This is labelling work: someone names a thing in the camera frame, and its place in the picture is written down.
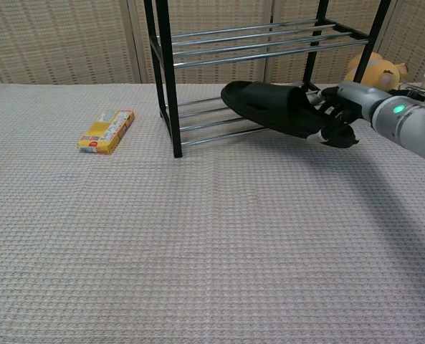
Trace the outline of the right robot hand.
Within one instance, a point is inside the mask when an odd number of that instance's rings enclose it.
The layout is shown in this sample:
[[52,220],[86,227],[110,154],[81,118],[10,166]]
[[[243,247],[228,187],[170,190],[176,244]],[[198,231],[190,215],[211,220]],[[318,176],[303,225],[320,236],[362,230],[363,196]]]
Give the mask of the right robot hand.
[[319,105],[319,111],[328,114],[327,124],[306,137],[309,143],[320,143],[334,148],[350,148],[358,143],[350,126],[358,119],[370,121],[374,111],[386,98],[387,92],[357,82],[341,82],[317,92],[310,104]]

